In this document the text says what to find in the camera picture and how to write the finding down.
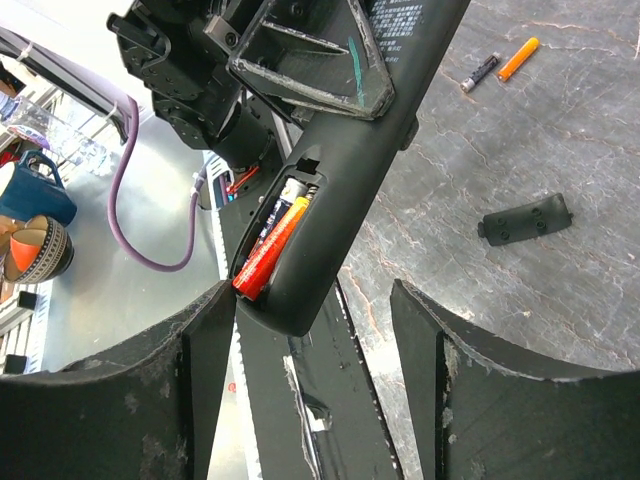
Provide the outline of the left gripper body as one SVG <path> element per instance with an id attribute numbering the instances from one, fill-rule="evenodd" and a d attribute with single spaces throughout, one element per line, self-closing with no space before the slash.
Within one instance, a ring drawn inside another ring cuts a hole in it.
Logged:
<path id="1" fill-rule="evenodd" d="M 241 48 L 273 1 L 197 1 L 198 15 L 189 24 L 192 70 L 226 66 L 229 56 Z"/>

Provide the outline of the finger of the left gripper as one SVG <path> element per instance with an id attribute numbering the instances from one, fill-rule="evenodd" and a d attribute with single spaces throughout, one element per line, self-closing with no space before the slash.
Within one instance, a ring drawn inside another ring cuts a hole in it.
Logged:
<path id="1" fill-rule="evenodd" d="M 359 1 L 266 1 L 228 66 L 256 93 L 362 120 L 395 95 Z"/>

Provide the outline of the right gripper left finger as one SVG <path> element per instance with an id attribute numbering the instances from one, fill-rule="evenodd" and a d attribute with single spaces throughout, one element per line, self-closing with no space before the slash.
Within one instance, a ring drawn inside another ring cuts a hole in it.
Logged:
<path id="1" fill-rule="evenodd" d="M 234 315 L 234 292 L 221 281 L 60 371 L 3 376 L 2 477 L 206 478 Z"/>

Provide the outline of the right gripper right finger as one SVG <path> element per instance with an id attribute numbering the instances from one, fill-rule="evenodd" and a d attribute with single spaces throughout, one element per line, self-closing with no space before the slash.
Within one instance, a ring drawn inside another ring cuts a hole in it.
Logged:
<path id="1" fill-rule="evenodd" d="M 538 354 L 404 281 L 390 305 L 426 478 L 638 477 L 637 372 Z"/>

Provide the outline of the red orange battery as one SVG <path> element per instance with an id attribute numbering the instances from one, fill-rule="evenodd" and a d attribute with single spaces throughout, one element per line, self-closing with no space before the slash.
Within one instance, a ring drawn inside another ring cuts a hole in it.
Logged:
<path id="1" fill-rule="evenodd" d="M 250 257 L 232 284 L 236 291 L 255 301 L 269 281 L 282 251 L 296 225 L 311 203 L 311 195 L 297 198 L 266 240 Z"/>

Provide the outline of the black white battery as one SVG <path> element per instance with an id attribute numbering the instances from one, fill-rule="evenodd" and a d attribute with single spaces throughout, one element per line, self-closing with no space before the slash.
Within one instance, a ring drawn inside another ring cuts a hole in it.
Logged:
<path id="1" fill-rule="evenodd" d="M 264 243 L 272 230 L 276 227 L 279 221 L 284 217 L 284 215 L 288 212 L 290 207 L 293 205 L 294 201 L 306 195 L 308 192 L 308 186 L 293 178 L 289 177 L 282 190 L 279 193 L 279 196 L 271 209 L 271 212 L 263 224 L 263 227 L 258 235 L 258 238 L 251 249 L 249 256 L 252 256 L 257 249 Z"/>

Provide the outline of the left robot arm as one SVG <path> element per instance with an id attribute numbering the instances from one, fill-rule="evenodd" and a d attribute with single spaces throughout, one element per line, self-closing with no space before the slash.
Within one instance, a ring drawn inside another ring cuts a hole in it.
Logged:
<path id="1" fill-rule="evenodd" d="M 106 26 L 195 150 L 222 143 L 242 91 L 296 126 L 316 112 L 371 121 L 394 97 L 362 1 L 135 1 Z"/>

